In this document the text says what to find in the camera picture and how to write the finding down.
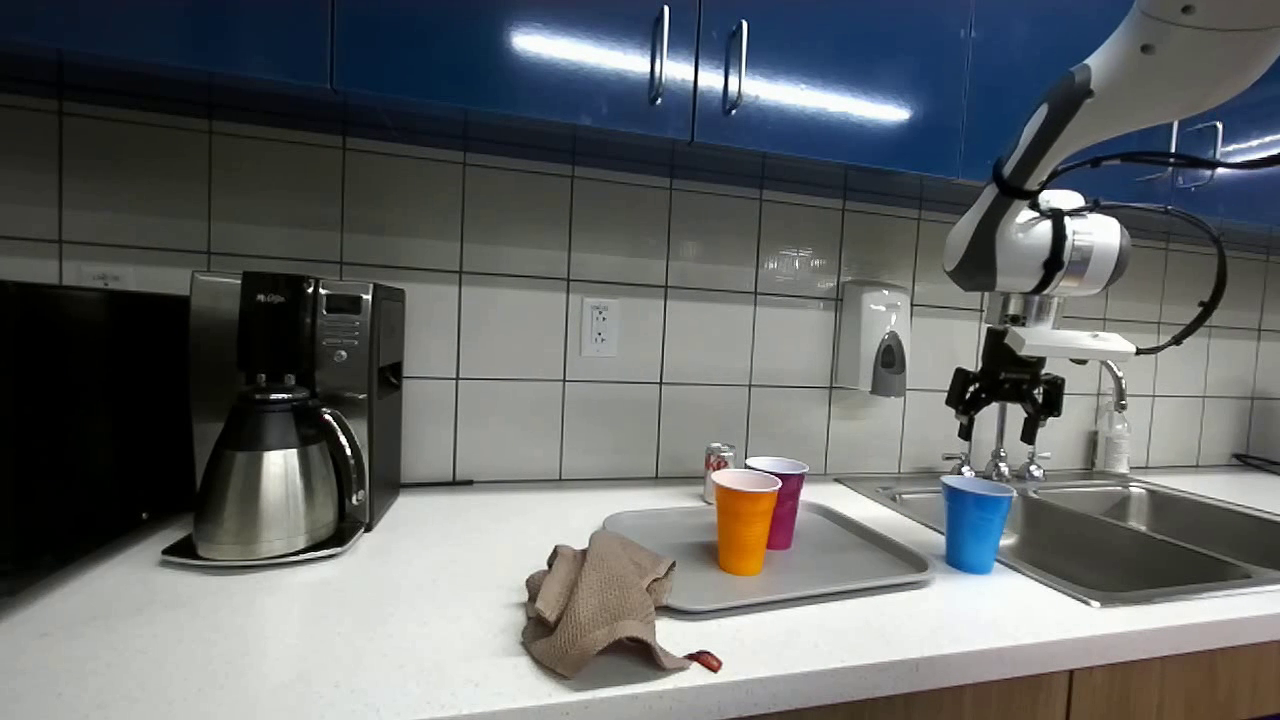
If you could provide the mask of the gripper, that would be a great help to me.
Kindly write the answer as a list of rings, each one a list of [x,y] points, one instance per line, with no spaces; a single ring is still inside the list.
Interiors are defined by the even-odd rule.
[[[1044,373],[1047,359],[1024,356],[1007,342],[1007,327],[987,327],[980,363],[975,370],[957,366],[950,380],[945,405],[954,411],[959,439],[970,443],[977,418],[992,404],[992,395],[1021,395],[1024,411],[1020,441],[1036,447],[1048,420],[1061,416],[1065,379]]]

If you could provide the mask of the grey plastic tray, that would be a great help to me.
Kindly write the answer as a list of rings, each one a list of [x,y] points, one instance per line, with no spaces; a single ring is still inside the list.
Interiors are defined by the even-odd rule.
[[[710,505],[616,512],[603,529],[675,560],[669,610],[735,612],[776,603],[914,588],[932,582],[923,553],[823,503],[800,505],[790,550],[771,551],[762,573],[722,571]]]

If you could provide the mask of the chrome tap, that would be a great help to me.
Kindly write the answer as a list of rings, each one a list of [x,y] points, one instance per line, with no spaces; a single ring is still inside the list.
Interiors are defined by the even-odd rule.
[[[1110,406],[1115,406],[1117,410],[1124,413],[1128,410],[1128,392],[1126,392],[1126,377],[1124,375],[1121,368],[1114,361],[1101,361],[1100,365],[1110,374],[1112,382],[1112,401]],[[1029,447],[1030,454],[1028,460],[1024,461],[1019,469],[1014,470],[1009,464],[1009,452],[1005,448],[1005,432],[1007,429],[1009,419],[1009,405],[1019,405],[1019,398],[1021,395],[992,395],[992,405],[997,407],[996,410],[996,430],[993,448],[989,454],[989,460],[980,471],[969,470],[969,475],[977,475],[986,478],[988,480],[996,482],[1033,482],[1041,480],[1044,477],[1044,468],[1039,461],[1039,455],[1036,447]]]

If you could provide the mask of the clear soap bottle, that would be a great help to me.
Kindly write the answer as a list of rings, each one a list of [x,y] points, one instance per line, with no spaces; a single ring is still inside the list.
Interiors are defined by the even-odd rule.
[[[1112,474],[1132,470],[1132,427],[1125,413],[1115,406],[1103,407],[1097,416],[1093,469]]]

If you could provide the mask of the blue plastic cup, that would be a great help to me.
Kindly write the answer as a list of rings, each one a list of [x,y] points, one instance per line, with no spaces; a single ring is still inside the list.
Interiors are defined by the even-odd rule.
[[[1015,489],[979,477],[946,475],[940,480],[946,564],[974,575],[992,573]]]

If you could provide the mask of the white soap dispenser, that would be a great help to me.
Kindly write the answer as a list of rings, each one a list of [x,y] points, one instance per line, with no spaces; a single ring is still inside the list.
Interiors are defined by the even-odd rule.
[[[838,302],[833,386],[902,397],[911,341],[909,291],[881,281],[847,281]]]

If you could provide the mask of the steel double sink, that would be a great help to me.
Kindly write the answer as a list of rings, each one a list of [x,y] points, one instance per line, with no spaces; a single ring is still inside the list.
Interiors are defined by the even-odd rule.
[[[1016,484],[998,561],[1097,609],[1280,591],[1280,515],[1076,471]]]

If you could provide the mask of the magenta plastic cup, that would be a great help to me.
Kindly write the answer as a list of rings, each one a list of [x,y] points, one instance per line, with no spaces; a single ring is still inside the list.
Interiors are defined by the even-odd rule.
[[[794,542],[800,497],[809,466],[799,460],[778,456],[748,457],[745,466],[754,471],[771,474],[780,480],[781,486],[771,520],[767,548],[769,551],[790,550]]]

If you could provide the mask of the orange plastic cup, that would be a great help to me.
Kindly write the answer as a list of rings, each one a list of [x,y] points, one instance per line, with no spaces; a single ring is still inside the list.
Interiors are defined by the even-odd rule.
[[[781,479],[750,469],[710,474],[716,492],[716,547],[719,569],[736,577],[762,573]]]

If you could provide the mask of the soda can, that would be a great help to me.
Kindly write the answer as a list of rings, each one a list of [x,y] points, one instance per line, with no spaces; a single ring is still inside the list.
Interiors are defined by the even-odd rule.
[[[737,448],[733,445],[713,442],[705,447],[704,452],[704,483],[701,497],[705,503],[716,502],[716,483],[713,474],[724,469],[733,469]]]

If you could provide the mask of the wooden cabinet door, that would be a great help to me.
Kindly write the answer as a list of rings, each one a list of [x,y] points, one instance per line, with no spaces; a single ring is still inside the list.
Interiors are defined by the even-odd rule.
[[[739,720],[1066,720],[1070,679],[1046,673]]]
[[[1069,720],[1280,717],[1280,641],[1071,673]]]

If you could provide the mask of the blue cabinet door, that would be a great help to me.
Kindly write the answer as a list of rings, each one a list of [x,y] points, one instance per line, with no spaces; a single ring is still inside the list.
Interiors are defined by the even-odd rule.
[[[0,47],[325,88],[333,0],[0,0]]]
[[[667,85],[648,101],[671,8]],[[335,0],[334,86],[407,105],[662,138],[692,131],[698,0]]]
[[[974,0],[701,0],[698,143],[955,178]],[[724,53],[750,26],[742,106]]]
[[[1221,161],[1280,155],[1280,58],[1247,91],[1181,123],[1221,120]],[[1213,181],[1192,191],[1172,190],[1176,206],[1231,223],[1280,225],[1280,165],[1254,170],[1217,169]]]
[[[1084,61],[1119,27],[1133,0],[975,0],[960,177],[983,184],[996,158],[1019,140],[1046,92]],[[1167,150],[1166,123],[1108,138],[1066,161],[1123,151]],[[1082,168],[1052,187],[1088,199],[1166,204],[1170,177],[1162,168],[1114,164]]]

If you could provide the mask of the brown dish cloth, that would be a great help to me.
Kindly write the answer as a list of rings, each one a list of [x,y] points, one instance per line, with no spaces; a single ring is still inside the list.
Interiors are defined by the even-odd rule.
[[[595,530],[584,548],[558,544],[545,568],[525,580],[521,643],[545,670],[576,678],[598,655],[632,651],[664,673],[700,666],[719,673],[708,650],[686,655],[657,639],[657,612],[667,605],[676,562],[611,530]]]

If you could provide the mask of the silver and black coffee maker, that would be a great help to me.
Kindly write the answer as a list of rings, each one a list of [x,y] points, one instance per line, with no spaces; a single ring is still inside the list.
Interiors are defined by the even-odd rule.
[[[367,493],[332,541],[265,562],[212,562],[191,532],[161,553],[192,568],[270,568],[338,556],[371,532],[401,492],[404,291],[279,272],[196,272],[189,281],[189,396],[196,498],[236,396],[292,375],[342,413],[364,448]]]

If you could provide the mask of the steel coffee carafe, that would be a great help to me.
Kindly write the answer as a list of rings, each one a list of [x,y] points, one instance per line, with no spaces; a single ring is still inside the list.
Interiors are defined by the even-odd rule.
[[[339,536],[369,491],[346,416],[292,375],[244,387],[212,446],[192,541],[212,562],[265,562]]]

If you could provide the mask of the black microwave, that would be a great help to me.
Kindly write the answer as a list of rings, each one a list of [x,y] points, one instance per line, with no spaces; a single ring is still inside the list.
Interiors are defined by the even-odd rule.
[[[184,295],[0,281],[0,603],[195,503]]]

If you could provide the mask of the white wall socket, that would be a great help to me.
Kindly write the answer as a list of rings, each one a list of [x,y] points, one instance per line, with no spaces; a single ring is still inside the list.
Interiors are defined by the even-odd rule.
[[[618,299],[582,297],[580,305],[581,357],[616,357],[620,343]]]

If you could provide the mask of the blue wall cabinet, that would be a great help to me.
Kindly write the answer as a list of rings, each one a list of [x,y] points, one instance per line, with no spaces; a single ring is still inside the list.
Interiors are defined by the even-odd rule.
[[[527,126],[973,181],[1125,0],[0,0],[0,85],[392,142]]]

